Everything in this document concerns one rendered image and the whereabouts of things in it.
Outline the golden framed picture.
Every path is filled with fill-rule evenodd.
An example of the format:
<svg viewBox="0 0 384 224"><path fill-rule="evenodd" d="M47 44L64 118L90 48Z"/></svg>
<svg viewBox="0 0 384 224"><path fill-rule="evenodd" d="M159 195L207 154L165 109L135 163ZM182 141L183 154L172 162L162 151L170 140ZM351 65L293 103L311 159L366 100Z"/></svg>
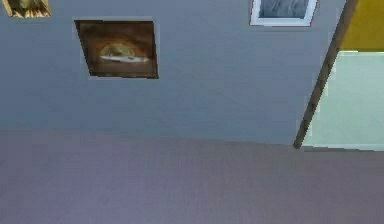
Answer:
<svg viewBox="0 0 384 224"><path fill-rule="evenodd" d="M9 17L46 18L51 16L48 0L1 0Z"/></svg>

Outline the white framed grey picture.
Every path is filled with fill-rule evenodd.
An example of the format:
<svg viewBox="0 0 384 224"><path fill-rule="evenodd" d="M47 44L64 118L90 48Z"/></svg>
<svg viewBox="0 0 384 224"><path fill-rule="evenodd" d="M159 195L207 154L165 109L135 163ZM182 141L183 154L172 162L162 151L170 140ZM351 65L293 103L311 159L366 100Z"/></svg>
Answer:
<svg viewBox="0 0 384 224"><path fill-rule="evenodd" d="M318 0L252 0L251 26L309 27Z"/></svg>

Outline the brown door frame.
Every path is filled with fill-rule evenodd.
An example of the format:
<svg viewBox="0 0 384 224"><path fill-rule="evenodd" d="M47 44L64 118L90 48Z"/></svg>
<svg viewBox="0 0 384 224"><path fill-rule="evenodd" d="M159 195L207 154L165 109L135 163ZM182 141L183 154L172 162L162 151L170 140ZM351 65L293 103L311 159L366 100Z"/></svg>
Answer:
<svg viewBox="0 0 384 224"><path fill-rule="evenodd" d="M299 150L303 145L305 136L309 130L311 121L319 105L321 96L327 84L329 75L332 71L334 62L337 58L337 54L340 51L340 47L349 28L351 19L353 17L358 2L359 0L346 0L344 4L334 34L329 44L326 56L318 73L316 83L314 85L310 99L306 106L302 121L300 122L300 126L297 131L295 140L293 142L293 147L296 150Z"/></svg>

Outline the dark brown framed picture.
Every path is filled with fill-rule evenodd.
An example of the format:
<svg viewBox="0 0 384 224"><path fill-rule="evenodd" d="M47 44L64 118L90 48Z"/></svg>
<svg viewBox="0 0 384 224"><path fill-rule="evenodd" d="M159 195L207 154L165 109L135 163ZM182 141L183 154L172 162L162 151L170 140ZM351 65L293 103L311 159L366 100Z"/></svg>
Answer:
<svg viewBox="0 0 384 224"><path fill-rule="evenodd" d="M74 21L89 74L158 79L153 21Z"/></svg>

